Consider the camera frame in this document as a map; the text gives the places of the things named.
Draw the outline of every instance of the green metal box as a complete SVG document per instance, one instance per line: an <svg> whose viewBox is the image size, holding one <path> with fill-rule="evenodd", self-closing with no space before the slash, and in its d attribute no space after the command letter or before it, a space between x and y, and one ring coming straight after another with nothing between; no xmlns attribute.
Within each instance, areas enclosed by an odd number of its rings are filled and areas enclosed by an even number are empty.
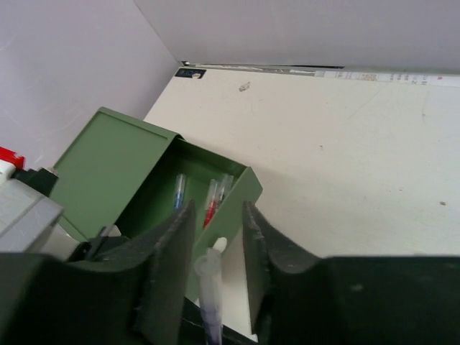
<svg viewBox="0 0 460 345"><path fill-rule="evenodd" d="M100 108L57 161L59 175L51 199L64 207L60 225L85 241L116 224L134 237L152 229L173 212L175 179L187 175L184 201L197 207L192 262L219 237L230 242L241 228L243 201L261 192L254 171L184 140L179 134ZM230 193L203 229L209 182L234 176ZM197 297L190 274L187 297Z"/></svg>

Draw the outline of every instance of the red object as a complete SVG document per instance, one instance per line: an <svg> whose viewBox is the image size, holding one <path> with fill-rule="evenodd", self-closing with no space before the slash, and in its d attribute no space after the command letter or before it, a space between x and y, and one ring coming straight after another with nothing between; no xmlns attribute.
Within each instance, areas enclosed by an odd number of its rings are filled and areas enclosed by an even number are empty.
<svg viewBox="0 0 460 345"><path fill-rule="evenodd" d="M5 149L4 147L0 146L0 160L4 160L5 162L10 162L14 164L16 169L23 169L24 168L24 156L18 155L16 152L11 151L10 149Z"/></svg>
<svg viewBox="0 0 460 345"><path fill-rule="evenodd" d="M206 225L208 225L208 223L211 221L215 211L216 211L216 202L211 201L211 203L209 204L208 210L206 212L206 217L204 218L203 228L206 228Z"/></svg>

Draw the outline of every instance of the white wall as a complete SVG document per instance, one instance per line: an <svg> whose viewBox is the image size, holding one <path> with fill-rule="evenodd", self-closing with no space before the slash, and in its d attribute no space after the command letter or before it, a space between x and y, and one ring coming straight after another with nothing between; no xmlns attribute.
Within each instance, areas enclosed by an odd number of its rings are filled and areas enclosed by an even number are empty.
<svg viewBox="0 0 460 345"><path fill-rule="evenodd" d="M459 69L454 0L135 0L196 63Z"/></svg>
<svg viewBox="0 0 460 345"><path fill-rule="evenodd" d="M0 146L50 166L100 106L143 118L177 66L132 0L1 0Z"/></svg>

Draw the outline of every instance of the red-capped test tube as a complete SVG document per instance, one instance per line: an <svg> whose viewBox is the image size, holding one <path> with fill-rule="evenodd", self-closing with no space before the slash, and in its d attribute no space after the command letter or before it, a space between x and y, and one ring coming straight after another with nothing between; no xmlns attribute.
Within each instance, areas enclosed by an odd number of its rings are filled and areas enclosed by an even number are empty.
<svg viewBox="0 0 460 345"><path fill-rule="evenodd" d="M208 225L208 223L213 218L214 212L216 211L218 186L219 184L216 180L211 180L211 183L209 184L208 196L205 203L206 216L204 218L203 228Z"/></svg>

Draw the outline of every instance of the plastic tube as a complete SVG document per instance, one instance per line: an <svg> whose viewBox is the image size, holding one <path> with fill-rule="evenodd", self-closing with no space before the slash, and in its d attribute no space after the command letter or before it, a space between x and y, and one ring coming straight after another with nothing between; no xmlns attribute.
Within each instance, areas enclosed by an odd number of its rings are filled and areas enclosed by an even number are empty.
<svg viewBox="0 0 460 345"><path fill-rule="evenodd" d="M201 317L208 345L222 345L222 265L221 253L209 248L194 264L199 281Z"/></svg>
<svg viewBox="0 0 460 345"><path fill-rule="evenodd" d="M219 184L217 183L216 180L214 179L211 180L211 183L209 184L208 196L206 197L206 203L205 203L206 215L204 218L203 228L208 225L208 223L213 218L214 212L216 211L218 186Z"/></svg>
<svg viewBox="0 0 460 345"><path fill-rule="evenodd" d="M224 174L224 176L222 177L222 181L218 186L216 210L219 209L219 207L221 207L222 202L229 194L232 183L233 175Z"/></svg>
<svg viewBox="0 0 460 345"><path fill-rule="evenodd" d="M184 201L185 182L187 177L184 174L179 174L175 179L175 192L174 192L174 209L177 210L182 206Z"/></svg>

